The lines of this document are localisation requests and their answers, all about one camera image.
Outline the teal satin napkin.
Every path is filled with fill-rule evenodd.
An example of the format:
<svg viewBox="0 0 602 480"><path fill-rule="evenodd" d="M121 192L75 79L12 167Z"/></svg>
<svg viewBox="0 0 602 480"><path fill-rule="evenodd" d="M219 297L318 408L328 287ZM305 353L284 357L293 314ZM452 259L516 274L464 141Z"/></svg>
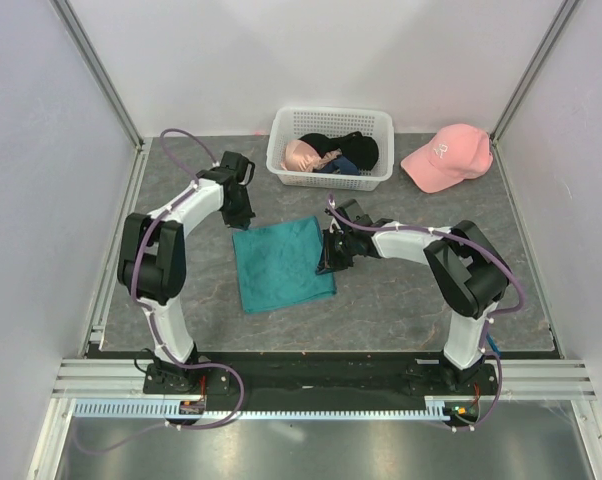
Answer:
<svg viewBox="0 0 602 480"><path fill-rule="evenodd" d="M322 234L314 216L232 235L240 299L248 314L336 294L331 273L318 274Z"/></svg>

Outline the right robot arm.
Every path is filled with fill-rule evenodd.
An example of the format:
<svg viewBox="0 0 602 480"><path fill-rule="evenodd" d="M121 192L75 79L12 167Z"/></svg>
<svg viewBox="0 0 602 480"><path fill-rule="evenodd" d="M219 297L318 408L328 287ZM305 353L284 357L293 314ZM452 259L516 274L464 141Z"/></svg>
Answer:
<svg viewBox="0 0 602 480"><path fill-rule="evenodd" d="M374 222L359 203L328 200L330 226L322 231L319 274L354 266L357 256L405 260L427 266L448 307L451 320L439 360L439 381L448 392L464 392L475 381L486 354L487 329L512 272L478 226L422 227L391 219Z"/></svg>

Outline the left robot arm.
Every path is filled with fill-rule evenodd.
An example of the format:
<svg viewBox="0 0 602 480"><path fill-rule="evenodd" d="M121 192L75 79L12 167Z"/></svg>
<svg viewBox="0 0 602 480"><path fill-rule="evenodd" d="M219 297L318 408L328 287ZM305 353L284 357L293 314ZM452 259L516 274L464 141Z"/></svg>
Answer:
<svg viewBox="0 0 602 480"><path fill-rule="evenodd" d="M192 393L201 385L199 354L188 333L180 294L187 277L186 239L209 215L247 230L255 217L248 195L255 164L236 152L202 170L164 206L129 214L123 226L117 280L142 309L154 342L146 393Z"/></svg>

